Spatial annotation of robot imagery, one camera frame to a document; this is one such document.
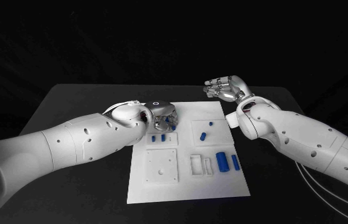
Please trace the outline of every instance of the white paper sheet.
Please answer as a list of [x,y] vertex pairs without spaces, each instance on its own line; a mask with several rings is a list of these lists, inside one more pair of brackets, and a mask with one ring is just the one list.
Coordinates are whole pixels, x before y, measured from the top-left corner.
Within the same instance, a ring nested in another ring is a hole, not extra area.
[[[178,111],[180,124],[175,133],[178,133],[180,144],[175,147],[168,147],[168,149],[177,149],[178,152],[180,181],[171,184],[145,183],[146,150],[154,150],[157,147],[148,147],[146,138],[144,138],[133,146],[128,203],[250,196],[243,169],[240,171],[235,169],[232,155],[236,155],[237,152],[233,138],[232,144],[223,146],[197,147],[194,142],[193,121],[226,119],[220,102],[172,102],[172,104]],[[151,127],[148,133],[162,132]],[[226,152],[229,159],[230,171],[224,173],[220,172],[219,168],[216,157],[219,152]],[[193,177],[191,155],[201,155],[203,160],[211,159],[213,176]]]

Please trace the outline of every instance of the robotic hand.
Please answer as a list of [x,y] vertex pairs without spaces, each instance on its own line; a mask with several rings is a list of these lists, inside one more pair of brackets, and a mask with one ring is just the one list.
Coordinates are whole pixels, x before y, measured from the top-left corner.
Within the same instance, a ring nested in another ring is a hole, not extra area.
[[178,114],[170,102],[123,102],[103,114],[79,117],[48,130],[0,140],[0,207],[41,176],[135,145],[151,125],[159,131],[174,131]]
[[240,126],[250,140],[269,140],[276,150],[307,167],[348,184],[348,139],[323,122],[282,111],[263,97],[256,96],[237,76],[206,82],[209,97],[239,104],[227,115],[232,128]]

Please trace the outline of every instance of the blue block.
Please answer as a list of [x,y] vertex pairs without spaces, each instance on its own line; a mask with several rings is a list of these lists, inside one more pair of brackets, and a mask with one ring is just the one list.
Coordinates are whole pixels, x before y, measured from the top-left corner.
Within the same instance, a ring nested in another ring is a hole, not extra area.
[[220,172],[229,172],[230,167],[227,163],[227,155],[226,152],[219,152],[217,153],[217,160],[219,160],[219,165],[220,165]]
[[239,164],[239,160],[237,160],[237,156],[233,155],[233,161],[235,161],[235,169],[240,170],[240,164]]
[[203,140],[203,141],[206,140],[206,136],[207,136],[207,133],[203,132],[203,135],[201,135],[201,140]]

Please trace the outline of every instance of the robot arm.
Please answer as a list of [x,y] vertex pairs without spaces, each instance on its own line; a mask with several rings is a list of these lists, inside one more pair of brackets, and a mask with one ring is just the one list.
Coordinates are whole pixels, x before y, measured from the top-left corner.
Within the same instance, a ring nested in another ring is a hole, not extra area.
[[237,76],[226,78],[226,90],[220,91],[217,85],[222,84],[217,84],[206,87],[204,91],[209,96],[217,96],[223,100],[236,99],[237,111],[227,115],[230,127],[240,126],[250,140],[269,140],[276,150],[291,159],[348,184],[347,136],[323,122],[284,111],[271,100],[255,96]]
[[142,105],[131,101],[112,106],[105,114],[79,117],[48,130],[2,140],[0,207],[41,176],[135,145],[149,125],[171,132],[177,124],[171,103],[158,101]]

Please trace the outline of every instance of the table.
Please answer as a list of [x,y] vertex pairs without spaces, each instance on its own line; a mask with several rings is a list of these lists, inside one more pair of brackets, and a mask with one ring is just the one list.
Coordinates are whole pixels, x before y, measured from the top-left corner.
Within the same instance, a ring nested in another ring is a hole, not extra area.
[[[250,87],[284,110],[302,114],[282,87]],[[58,84],[29,120],[22,135],[102,113],[129,100],[219,101],[203,86]],[[222,101],[224,113],[237,104]],[[0,223],[330,223],[344,221],[312,193],[295,162],[263,140],[232,129],[250,197],[126,204],[132,148],[64,168],[29,183],[0,209]]]

